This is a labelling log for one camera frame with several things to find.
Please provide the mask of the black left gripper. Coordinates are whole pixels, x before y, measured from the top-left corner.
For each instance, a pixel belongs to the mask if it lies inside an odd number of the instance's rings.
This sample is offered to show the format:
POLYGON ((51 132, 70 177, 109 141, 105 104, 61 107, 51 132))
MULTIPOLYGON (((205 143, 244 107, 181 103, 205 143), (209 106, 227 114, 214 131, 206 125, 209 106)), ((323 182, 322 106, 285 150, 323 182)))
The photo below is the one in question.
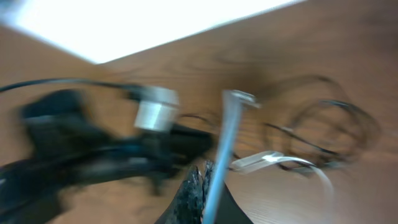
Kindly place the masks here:
POLYGON ((141 134, 141 143, 150 161, 146 176, 154 187, 175 177, 214 145, 210 132, 180 124, 174 124, 166 133, 146 131, 141 134))

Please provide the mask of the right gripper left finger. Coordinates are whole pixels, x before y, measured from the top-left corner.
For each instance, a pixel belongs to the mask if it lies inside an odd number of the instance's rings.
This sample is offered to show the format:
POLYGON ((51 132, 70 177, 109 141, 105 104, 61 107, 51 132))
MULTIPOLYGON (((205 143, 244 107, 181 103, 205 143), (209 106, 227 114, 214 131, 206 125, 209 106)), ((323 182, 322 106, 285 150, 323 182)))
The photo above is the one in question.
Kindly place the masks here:
POLYGON ((203 189, 197 166, 189 168, 167 209, 155 224, 201 224, 203 189))

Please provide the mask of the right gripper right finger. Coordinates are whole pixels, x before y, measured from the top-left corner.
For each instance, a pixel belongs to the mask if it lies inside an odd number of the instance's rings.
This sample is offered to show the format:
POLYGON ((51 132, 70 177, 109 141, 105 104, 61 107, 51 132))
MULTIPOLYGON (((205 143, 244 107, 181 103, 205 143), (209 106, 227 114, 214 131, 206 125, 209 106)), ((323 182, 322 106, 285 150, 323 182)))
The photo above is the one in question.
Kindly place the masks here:
MULTIPOLYGON (((212 161, 205 161, 205 174, 202 183, 203 205, 206 205, 208 198, 214 166, 215 165, 212 161)), ((226 184, 224 184, 221 194, 220 204, 216 213, 215 224, 254 224, 236 203, 226 184)))

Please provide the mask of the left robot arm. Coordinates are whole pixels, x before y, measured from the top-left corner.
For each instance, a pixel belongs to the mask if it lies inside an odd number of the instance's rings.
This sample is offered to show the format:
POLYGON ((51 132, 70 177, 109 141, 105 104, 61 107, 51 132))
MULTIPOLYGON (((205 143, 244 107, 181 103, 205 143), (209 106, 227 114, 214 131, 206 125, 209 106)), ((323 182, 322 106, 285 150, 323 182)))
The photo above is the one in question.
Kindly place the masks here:
POLYGON ((20 121, 33 150, 1 167, 1 222, 46 223, 64 211, 59 192, 143 176, 160 192, 213 146, 210 133, 174 124, 168 133, 116 138, 90 119, 79 90, 58 90, 25 105, 20 121))

